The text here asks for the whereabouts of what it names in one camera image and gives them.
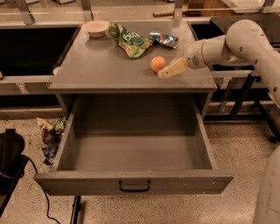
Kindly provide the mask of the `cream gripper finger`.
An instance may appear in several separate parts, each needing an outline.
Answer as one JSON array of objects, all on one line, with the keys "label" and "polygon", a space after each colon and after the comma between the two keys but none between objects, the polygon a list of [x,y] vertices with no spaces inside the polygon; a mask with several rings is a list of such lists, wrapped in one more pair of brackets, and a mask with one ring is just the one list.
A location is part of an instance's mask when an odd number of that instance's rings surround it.
[{"label": "cream gripper finger", "polygon": [[177,58],[174,59],[168,66],[161,69],[157,75],[162,78],[170,78],[172,76],[182,74],[188,68],[186,59]]}]

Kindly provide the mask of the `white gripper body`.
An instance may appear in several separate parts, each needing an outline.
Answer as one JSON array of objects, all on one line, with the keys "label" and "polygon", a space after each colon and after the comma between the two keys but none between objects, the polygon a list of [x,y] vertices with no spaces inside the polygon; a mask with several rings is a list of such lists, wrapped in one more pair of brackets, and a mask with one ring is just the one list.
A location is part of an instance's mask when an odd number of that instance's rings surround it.
[{"label": "white gripper body", "polygon": [[183,46],[183,56],[191,69],[200,69],[207,66],[203,58],[204,40],[195,41]]}]

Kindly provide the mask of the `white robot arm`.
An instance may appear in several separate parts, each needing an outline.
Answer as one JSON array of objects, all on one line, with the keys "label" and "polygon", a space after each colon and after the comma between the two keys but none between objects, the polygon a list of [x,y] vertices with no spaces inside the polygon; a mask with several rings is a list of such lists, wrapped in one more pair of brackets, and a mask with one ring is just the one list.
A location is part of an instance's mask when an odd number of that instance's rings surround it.
[{"label": "white robot arm", "polygon": [[[161,78],[182,74],[209,64],[248,62],[280,103],[280,53],[268,41],[263,29],[252,20],[233,23],[226,34],[185,45],[183,56],[158,72]],[[269,156],[255,205],[253,224],[280,224],[280,146]]]}]

